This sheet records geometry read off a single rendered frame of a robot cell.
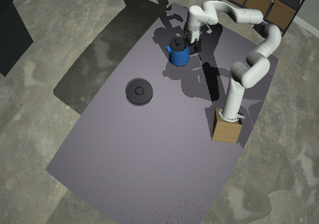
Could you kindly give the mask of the blue kettle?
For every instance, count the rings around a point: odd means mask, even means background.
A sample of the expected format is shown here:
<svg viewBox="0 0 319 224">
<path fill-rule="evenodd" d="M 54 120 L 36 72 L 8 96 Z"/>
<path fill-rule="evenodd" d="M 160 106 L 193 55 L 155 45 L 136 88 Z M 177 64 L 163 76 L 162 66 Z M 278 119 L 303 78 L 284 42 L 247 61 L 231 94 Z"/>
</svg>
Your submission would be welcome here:
<svg viewBox="0 0 319 224">
<path fill-rule="evenodd" d="M 190 55 L 201 52 L 201 41 L 202 37 L 199 37 L 198 45 L 195 48 L 190 48 L 189 50 L 189 41 L 183 37 L 177 36 L 170 40 L 170 45 L 166 47 L 166 50 L 169 53 L 169 59 L 173 65 L 177 67 L 186 65 L 190 60 Z"/>
</svg>

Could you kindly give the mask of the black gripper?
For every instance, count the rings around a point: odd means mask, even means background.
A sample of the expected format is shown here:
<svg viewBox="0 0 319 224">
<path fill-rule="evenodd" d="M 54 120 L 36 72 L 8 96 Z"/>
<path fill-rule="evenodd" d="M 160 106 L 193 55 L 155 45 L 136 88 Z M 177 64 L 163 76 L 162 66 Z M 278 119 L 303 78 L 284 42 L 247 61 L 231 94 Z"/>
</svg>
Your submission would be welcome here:
<svg viewBox="0 0 319 224">
<path fill-rule="evenodd" d="M 199 36 L 200 36 L 200 29 L 198 30 L 191 30 L 189 28 L 186 27 L 186 23 L 183 27 L 183 33 L 186 36 L 186 39 L 188 39 L 189 43 L 189 48 L 193 47 L 193 46 L 197 46 L 197 42 L 199 40 Z"/>
</svg>

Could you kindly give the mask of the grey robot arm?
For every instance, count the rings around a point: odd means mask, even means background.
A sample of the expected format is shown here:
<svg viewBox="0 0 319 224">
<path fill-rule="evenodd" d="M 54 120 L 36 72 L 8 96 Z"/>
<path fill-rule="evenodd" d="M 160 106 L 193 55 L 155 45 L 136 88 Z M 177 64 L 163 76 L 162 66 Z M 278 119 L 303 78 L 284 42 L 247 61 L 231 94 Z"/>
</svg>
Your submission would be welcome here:
<svg viewBox="0 0 319 224">
<path fill-rule="evenodd" d="M 216 9 L 215 9 L 216 8 Z M 247 67 L 242 62 L 235 62 L 230 68 L 230 81 L 227 89 L 223 109 L 219 111 L 219 117 L 228 122 L 236 122 L 239 118 L 244 119 L 240 113 L 240 104 L 245 88 L 251 88 L 259 82 L 269 71 L 270 62 L 267 59 L 279 46 L 281 40 L 280 29 L 274 24 L 267 24 L 263 19 L 260 10 L 252 8 L 234 8 L 233 6 L 221 1 L 206 1 L 201 7 L 192 5 L 189 7 L 186 27 L 200 32 L 211 33 L 208 25 L 218 23 L 217 11 L 228 14 L 236 23 L 259 23 L 250 24 L 264 39 L 246 57 Z M 263 20 L 261 22 L 261 20 Z M 206 23 L 203 26 L 200 24 Z M 265 25 L 267 24 L 267 25 Z M 266 58 L 264 58 L 266 57 Z M 253 67 L 252 67 L 253 66 Z M 239 111 L 238 111 L 239 110 Z"/>
</svg>

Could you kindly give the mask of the dark grey round disk with central stud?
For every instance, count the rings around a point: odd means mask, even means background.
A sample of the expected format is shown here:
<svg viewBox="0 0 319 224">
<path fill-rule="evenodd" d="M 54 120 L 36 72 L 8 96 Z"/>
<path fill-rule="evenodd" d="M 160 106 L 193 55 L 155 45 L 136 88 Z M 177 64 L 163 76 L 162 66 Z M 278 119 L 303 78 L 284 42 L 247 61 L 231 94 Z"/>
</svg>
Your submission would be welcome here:
<svg viewBox="0 0 319 224">
<path fill-rule="evenodd" d="M 146 80 L 137 79 L 127 86 L 126 96 L 131 103 L 143 105 L 153 97 L 153 87 Z"/>
</svg>

